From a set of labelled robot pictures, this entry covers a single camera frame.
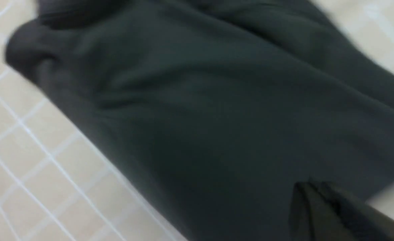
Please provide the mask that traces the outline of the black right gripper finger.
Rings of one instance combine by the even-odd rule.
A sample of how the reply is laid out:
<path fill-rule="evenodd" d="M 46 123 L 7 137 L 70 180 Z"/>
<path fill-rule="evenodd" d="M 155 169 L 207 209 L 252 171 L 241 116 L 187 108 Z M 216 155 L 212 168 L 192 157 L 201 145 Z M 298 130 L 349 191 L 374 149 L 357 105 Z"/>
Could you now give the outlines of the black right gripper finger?
<path fill-rule="evenodd" d="M 331 182 L 297 182 L 289 235 L 292 241 L 394 241 L 394 220 Z"/>

